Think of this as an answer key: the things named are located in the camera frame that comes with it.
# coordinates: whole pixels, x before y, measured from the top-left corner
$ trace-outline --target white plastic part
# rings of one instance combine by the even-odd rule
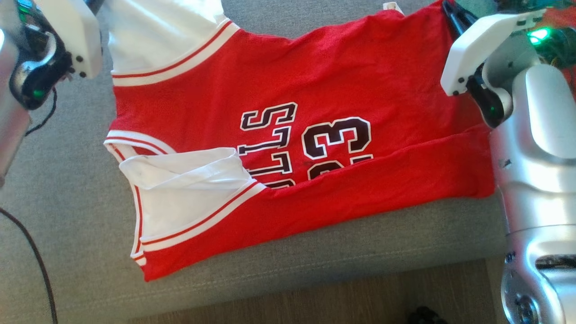
[[[95,78],[102,69],[100,26],[84,0],[35,0],[46,20],[72,53],[77,73]]]
[[[482,17],[452,44],[440,83],[448,96],[466,92],[466,81],[513,32],[532,28],[546,10]]]

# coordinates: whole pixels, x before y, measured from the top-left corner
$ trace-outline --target gray fabric surface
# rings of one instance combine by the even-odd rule
[[[376,0],[224,1],[252,32],[299,36],[374,13]],[[425,3],[400,0],[405,13]],[[476,12],[488,10],[477,6]],[[100,14],[105,32],[105,12]],[[498,201],[447,199],[220,255],[145,283],[129,258],[130,188],[102,146],[115,116],[111,69],[58,86],[58,110],[26,138],[0,205],[30,230],[50,274],[62,323],[103,323],[320,282],[399,272],[501,253]],[[47,108],[35,112],[39,121]],[[18,229],[0,218],[0,323],[48,323],[46,293]]]

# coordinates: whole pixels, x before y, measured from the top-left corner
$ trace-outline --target screw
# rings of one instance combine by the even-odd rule
[[[534,307],[534,302],[528,296],[522,296],[520,299],[516,300],[516,305],[518,305],[518,316],[520,317],[521,324],[537,324],[538,323],[538,313]]]
[[[516,259],[516,252],[512,251],[512,252],[506,254],[505,263],[514,262],[515,259]]]
[[[500,169],[508,169],[512,165],[512,161],[510,159],[500,159],[498,160],[498,165]]]

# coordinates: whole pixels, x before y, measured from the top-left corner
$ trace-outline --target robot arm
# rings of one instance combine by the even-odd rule
[[[104,0],[0,0],[0,187],[50,90],[72,73],[94,78],[102,67],[95,14]]]
[[[543,13],[477,20],[452,46],[441,81],[449,96],[472,92],[493,128],[509,246],[502,304],[513,324],[576,323],[576,103],[523,32]]]

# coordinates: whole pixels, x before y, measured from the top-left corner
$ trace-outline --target red jersey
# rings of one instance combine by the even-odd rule
[[[468,96],[440,86],[452,38],[439,3],[286,39],[204,2],[113,2],[131,15],[112,24],[118,117],[105,145],[132,185],[131,256],[146,281],[342,221],[493,193],[489,129]]]

